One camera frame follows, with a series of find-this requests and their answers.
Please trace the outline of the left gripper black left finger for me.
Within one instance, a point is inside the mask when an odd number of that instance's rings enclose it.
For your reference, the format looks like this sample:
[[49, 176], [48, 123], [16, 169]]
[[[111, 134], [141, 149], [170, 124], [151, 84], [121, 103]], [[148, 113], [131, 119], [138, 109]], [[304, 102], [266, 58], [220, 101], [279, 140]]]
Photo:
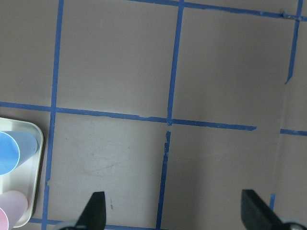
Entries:
[[105, 192], [94, 192], [75, 224], [78, 230], [104, 230], [106, 226]]

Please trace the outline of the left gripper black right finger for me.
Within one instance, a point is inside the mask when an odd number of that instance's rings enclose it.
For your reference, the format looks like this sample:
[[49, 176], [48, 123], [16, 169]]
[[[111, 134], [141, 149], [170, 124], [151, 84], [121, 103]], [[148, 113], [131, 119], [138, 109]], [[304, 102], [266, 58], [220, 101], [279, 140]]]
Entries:
[[247, 230], [277, 230], [283, 222], [251, 189], [241, 191], [241, 220]]

